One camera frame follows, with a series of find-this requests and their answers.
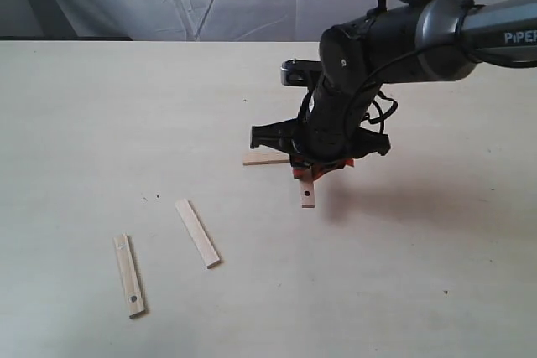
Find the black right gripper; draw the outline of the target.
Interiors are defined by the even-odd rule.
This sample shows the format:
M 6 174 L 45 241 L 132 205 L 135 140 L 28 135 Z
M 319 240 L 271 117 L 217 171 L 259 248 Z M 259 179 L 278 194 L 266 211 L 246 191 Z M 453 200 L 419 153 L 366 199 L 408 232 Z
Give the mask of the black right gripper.
M 353 168 L 354 159 L 370 153 L 385 155 L 391 148 L 388 135 L 361 127 L 380 88 L 373 83 L 356 93 L 346 93 L 322 76 L 309 89 L 297 117 L 253 126 L 250 148 L 264 146 L 287 153 L 292 157 L 293 177 L 298 180 Z

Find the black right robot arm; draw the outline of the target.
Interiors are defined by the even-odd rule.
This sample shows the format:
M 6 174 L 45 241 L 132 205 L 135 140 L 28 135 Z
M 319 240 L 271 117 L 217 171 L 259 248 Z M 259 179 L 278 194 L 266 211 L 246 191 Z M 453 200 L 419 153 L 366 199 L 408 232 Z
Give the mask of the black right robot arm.
M 368 111 L 383 85 L 462 80 L 481 63 L 535 67 L 536 0 L 430 0 L 335 25 L 321 35 L 317 60 L 282 64 L 283 84 L 307 90 L 297 116 L 252 127 L 250 145 L 286 153 L 296 178 L 384 155 L 388 135 L 373 126 L 388 113 Z

